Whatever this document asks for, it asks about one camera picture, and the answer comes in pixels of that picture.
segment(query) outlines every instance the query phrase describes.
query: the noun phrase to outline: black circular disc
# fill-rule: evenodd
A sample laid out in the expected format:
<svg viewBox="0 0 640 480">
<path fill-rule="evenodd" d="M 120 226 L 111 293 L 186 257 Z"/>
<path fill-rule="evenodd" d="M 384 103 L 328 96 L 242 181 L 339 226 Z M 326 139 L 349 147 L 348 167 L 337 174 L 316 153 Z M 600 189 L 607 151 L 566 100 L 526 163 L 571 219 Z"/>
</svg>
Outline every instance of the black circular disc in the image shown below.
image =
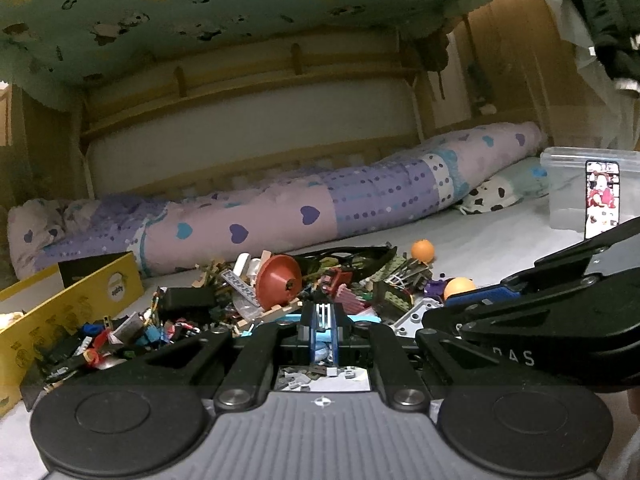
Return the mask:
<svg viewBox="0 0 640 480">
<path fill-rule="evenodd" d="M 187 452 L 207 415 L 183 386 L 65 386 L 42 398 L 31 436 L 53 468 L 82 478 L 152 472 Z"/>
<path fill-rule="evenodd" d="M 438 426 L 482 468 L 529 478 L 563 478 L 596 465 L 613 433 L 604 402 L 579 386 L 453 387 Z"/>
</svg>

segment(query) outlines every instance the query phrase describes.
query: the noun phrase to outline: round white sticker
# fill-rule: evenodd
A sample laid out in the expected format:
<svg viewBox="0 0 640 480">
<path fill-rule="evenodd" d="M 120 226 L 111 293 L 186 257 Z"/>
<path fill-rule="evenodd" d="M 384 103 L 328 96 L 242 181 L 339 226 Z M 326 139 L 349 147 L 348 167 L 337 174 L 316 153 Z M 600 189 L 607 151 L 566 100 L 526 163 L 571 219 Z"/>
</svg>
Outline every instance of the round white sticker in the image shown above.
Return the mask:
<svg viewBox="0 0 640 480">
<path fill-rule="evenodd" d="M 111 301 L 121 301 L 124 298 L 124 292 L 124 277 L 119 272 L 116 272 L 109 278 L 107 294 Z"/>
</svg>

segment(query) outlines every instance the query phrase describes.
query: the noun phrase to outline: bolt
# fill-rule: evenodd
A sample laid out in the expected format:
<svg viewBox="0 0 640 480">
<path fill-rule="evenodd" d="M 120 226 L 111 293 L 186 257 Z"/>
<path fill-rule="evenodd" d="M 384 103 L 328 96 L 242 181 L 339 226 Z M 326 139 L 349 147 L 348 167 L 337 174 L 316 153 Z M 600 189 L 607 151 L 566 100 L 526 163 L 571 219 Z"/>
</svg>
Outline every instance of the bolt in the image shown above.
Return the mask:
<svg viewBox="0 0 640 480">
<path fill-rule="evenodd" d="M 417 406 L 424 402 L 424 398 L 424 393 L 413 388 L 398 390 L 394 393 L 395 402 L 402 406 Z"/>
<path fill-rule="evenodd" d="M 225 406 L 237 407 L 249 402 L 251 400 L 251 396 L 240 388 L 233 388 L 226 392 L 222 392 L 218 397 L 218 400 Z"/>
<path fill-rule="evenodd" d="M 583 278 L 581 283 L 583 285 L 593 285 L 595 282 L 597 282 L 598 279 L 595 276 L 587 276 L 586 278 Z"/>
</svg>

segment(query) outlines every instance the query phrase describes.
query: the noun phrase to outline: blue heart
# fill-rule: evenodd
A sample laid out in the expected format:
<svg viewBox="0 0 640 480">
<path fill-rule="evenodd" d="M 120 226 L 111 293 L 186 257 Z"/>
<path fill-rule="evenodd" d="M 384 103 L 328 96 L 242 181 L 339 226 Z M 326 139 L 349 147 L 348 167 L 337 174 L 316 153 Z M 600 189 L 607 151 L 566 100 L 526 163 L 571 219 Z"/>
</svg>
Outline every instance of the blue heart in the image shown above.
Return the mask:
<svg viewBox="0 0 640 480">
<path fill-rule="evenodd" d="M 310 205 L 303 205 L 300 208 L 300 212 L 302 213 L 302 223 L 304 225 L 311 225 L 320 216 L 318 209 Z"/>
<path fill-rule="evenodd" d="M 178 224 L 178 232 L 175 235 L 180 240 L 186 240 L 193 233 L 193 228 L 189 224 L 185 224 L 184 222 L 180 222 Z"/>
<path fill-rule="evenodd" d="M 249 235 L 249 231 L 240 224 L 231 224 L 229 231 L 231 231 L 231 241 L 235 244 L 241 244 Z"/>
</svg>

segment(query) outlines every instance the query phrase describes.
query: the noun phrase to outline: silver screw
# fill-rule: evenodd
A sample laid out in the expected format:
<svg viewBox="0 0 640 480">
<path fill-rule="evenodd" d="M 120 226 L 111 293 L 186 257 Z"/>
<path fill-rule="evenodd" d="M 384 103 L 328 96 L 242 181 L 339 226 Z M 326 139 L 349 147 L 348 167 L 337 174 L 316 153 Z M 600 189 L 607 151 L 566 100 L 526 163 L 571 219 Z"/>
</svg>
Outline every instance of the silver screw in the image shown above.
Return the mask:
<svg viewBox="0 0 640 480">
<path fill-rule="evenodd" d="M 241 406 L 251 400 L 251 396 L 240 388 L 233 388 L 222 392 L 218 397 L 218 400 L 225 406 Z"/>
<path fill-rule="evenodd" d="M 394 393 L 394 400 L 402 406 L 417 406 L 424 402 L 424 393 L 413 388 L 398 390 Z"/>
</svg>

